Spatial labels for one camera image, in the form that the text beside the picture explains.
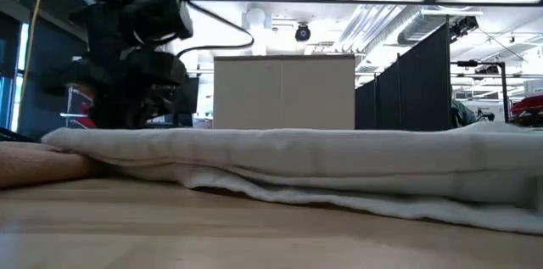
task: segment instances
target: black cable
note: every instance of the black cable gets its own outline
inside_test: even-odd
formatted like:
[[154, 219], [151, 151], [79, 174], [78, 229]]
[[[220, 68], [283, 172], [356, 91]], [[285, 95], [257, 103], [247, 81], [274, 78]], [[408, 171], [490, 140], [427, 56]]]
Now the black cable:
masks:
[[193, 50], [203, 50], [203, 49], [206, 49], [206, 50], [210, 50], [210, 49], [243, 49], [243, 48], [250, 48], [250, 47], [253, 46], [253, 44], [255, 44], [255, 38], [253, 37], [253, 35], [251, 35], [250, 32], [246, 31], [242, 27], [233, 24], [231, 21], [222, 18], [218, 14], [214, 14], [214, 13], [212, 13], [211, 11], [209, 11], [209, 10], [207, 10], [205, 8], [201, 8], [200, 6], [198, 6], [195, 3], [187, 2], [187, 4], [190, 7], [194, 8], [196, 11], [199, 11], [202, 14], [206, 14], [206, 15], [210, 16], [212, 19], [218, 20], [221, 23], [223, 23], [223, 24], [225, 24], [227, 26], [230, 26], [233, 29], [235, 29], [237, 31], [241, 31], [242, 33], [250, 36], [251, 41], [249, 41], [248, 43], [239, 44], [239, 45], [203, 45], [203, 46], [197, 46], [197, 47], [193, 47], [193, 48], [185, 48], [181, 52], [177, 53], [176, 59], [179, 59], [181, 56], [183, 56], [183, 54], [188, 53], [188, 52], [193, 51]]
[[493, 36], [489, 35], [486, 31], [483, 31], [481, 29], [481, 27], [479, 27], [479, 30], [481, 32], [483, 32], [487, 37], [489, 37], [490, 39], [494, 40], [496, 43], [498, 43], [501, 47], [505, 48], [506, 50], [509, 51], [509, 53], [512, 53], [513, 55], [519, 57], [522, 61], [526, 62], [527, 64], [529, 63], [528, 61], [526, 61], [526, 59], [523, 58], [523, 56], [519, 55], [518, 53], [515, 53], [513, 52], [510, 48], [508, 48], [507, 46], [501, 44], [498, 40], [496, 40]]

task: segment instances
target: security camera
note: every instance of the security camera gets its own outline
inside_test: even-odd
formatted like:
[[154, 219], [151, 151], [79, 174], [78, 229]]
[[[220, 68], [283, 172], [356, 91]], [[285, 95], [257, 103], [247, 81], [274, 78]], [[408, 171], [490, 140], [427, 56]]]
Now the security camera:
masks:
[[307, 27], [307, 24], [300, 24], [298, 25], [298, 30], [296, 31], [296, 35], [294, 36], [296, 38], [297, 42], [306, 42], [311, 37], [311, 31], [309, 30], [309, 27]]

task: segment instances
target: wooden table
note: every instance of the wooden table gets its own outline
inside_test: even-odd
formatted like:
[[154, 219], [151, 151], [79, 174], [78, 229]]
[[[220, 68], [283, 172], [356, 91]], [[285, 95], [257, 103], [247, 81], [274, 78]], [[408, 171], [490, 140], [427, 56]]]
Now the wooden table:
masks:
[[543, 268], [543, 238], [101, 179], [0, 192], [0, 267]]

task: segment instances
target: ceiling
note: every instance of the ceiling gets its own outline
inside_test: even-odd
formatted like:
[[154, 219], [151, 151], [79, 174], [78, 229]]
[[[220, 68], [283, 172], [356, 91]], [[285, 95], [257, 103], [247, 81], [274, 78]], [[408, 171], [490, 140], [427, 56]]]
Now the ceiling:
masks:
[[[216, 55], [340, 52], [360, 53], [366, 58], [366, 62], [371, 61], [371, 66], [361, 67], [360, 70], [382, 70], [394, 61], [397, 53], [404, 53], [410, 48], [396, 45], [398, 34], [410, 24], [409, 20], [406, 20], [405, 24], [399, 24], [402, 23], [399, 18], [407, 12], [420, 11], [420, 8], [352, 4], [207, 2], [201, 3], [201, 6], [244, 27], [249, 27], [245, 15], [251, 9], [262, 10], [266, 19], [261, 26], [252, 25], [249, 30], [255, 36], [254, 49], [188, 54], [183, 57], [183, 62], [189, 69], [195, 69], [197, 66], [201, 69], [212, 69], [213, 57]], [[452, 60], [494, 60], [499, 57], [507, 62], [510, 68], [508, 71], [511, 73], [543, 74], [543, 62], [540, 59], [543, 54], [540, 46], [543, 43], [542, 8], [463, 10], [477, 11], [480, 29], [452, 44]], [[174, 53], [198, 44], [232, 44], [248, 40], [243, 33], [213, 19], [194, 12], [191, 12], [191, 15], [195, 35], [185, 42], [169, 44], [167, 48]], [[307, 23], [311, 29], [311, 39], [305, 43], [294, 40], [297, 24], [301, 22]], [[356, 32], [351, 24], [353, 22], [359, 23]], [[451, 69], [454, 72], [465, 71], [457, 67]], [[204, 78], [204, 82], [211, 84], [211, 77]], [[496, 86], [486, 87], [492, 86], [494, 81], [484, 81], [482, 85], [476, 86], [471, 79], [455, 78], [453, 84], [463, 85], [466, 90], [499, 90]]]

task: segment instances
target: ceiling duct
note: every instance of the ceiling duct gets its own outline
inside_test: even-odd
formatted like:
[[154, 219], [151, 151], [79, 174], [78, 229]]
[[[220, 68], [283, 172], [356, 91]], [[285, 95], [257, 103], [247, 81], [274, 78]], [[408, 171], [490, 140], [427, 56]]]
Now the ceiling duct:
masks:
[[[440, 10], [446, 13], [444, 7], [427, 7], [429, 10]], [[363, 49], [363, 53], [368, 56], [375, 48], [381, 46], [387, 39], [396, 34], [399, 44], [413, 45], [437, 29], [444, 22], [444, 17], [440, 15], [423, 15], [422, 8], [419, 6], [406, 7], [394, 20], [387, 25], [384, 30], [374, 37]], [[459, 20], [461, 17], [451, 17], [451, 21]]]

